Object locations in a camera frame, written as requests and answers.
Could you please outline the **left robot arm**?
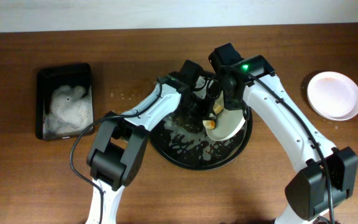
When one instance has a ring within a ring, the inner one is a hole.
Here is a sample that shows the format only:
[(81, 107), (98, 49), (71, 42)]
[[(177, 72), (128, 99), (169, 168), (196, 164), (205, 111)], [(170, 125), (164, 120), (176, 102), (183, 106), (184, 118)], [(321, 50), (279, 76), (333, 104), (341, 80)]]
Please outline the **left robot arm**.
[(195, 93), (214, 74), (186, 60), (178, 72), (157, 79), (149, 96), (133, 109), (100, 119), (100, 127), (86, 158), (92, 177), (93, 198), (87, 223), (115, 223), (122, 193), (136, 177), (145, 154), (149, 134), (177, 108), (195, 100)]

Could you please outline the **yellow sponge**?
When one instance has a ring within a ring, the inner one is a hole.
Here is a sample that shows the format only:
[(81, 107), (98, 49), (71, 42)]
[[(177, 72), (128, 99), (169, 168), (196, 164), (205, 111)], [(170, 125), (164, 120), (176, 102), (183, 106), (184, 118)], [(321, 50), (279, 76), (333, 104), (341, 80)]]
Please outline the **yellow sponge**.
[(218, 114), (223, 110), (223, 107), (214, 103), (214, 105), (210, 106), (206, 116), (203, 118), (203, 126), (206, 129), (214, 129), (216, 127)]

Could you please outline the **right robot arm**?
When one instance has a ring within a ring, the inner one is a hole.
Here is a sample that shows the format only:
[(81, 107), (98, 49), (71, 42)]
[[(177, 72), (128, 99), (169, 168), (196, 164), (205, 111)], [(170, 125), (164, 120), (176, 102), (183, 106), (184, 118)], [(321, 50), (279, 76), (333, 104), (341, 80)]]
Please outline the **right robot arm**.
[(249, 110), (256, 112), (284, 148), (296, 176), (285, 187), (288, 205), (275, 223), (334, 223), (334, 208), (352, 196), (358, 156), (325, 138), (284, 90), (274, 68), (261, 55), (244, 59), (232, 44), (208, 57), (223, 94), (223, 107), (239, 111), (230, 124), (219, 117), (222, 138), (235, 135)]

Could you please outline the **light blue-grey plate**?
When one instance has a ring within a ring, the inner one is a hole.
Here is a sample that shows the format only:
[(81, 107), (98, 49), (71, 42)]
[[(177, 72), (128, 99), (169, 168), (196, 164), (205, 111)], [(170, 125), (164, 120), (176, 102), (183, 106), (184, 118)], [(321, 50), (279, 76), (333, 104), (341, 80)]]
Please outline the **light blue-grey plate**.
[(358, 115), (358, 109), (353, 110), (343, 110), (343, 109), (334, 109), (334, 110), (319, 110), (313, 108), (313, 110), (320, 116), (333, 120), (333, 121), (347, 121)]

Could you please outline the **pinkish white plate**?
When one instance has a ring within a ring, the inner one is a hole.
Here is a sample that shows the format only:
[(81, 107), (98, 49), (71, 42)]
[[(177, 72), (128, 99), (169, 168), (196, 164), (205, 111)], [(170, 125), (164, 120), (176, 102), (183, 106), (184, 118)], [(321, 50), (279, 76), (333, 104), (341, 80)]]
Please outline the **pinkish white plate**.
[(358, 109), (358, 86), (338, 72), (320, 72), (309, 82), (306, 95), (312, 108), (319, 110)]

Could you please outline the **white plate top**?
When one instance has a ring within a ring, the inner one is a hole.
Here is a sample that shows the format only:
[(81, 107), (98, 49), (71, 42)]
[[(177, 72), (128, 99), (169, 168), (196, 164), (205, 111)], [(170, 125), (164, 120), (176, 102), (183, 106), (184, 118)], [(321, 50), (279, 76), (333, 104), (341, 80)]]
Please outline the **white plate top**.
[[(215, 101), (215, 103), (224, 106), (223, 93)], [(223, 107), (223, 110), (218, 114), (216, 127), (214, 129), (206, 129), (206, 133), (213, 141), (225, 141), (232, 138), (245, 123), (245, 118), (242, 110), (230, 111)]]

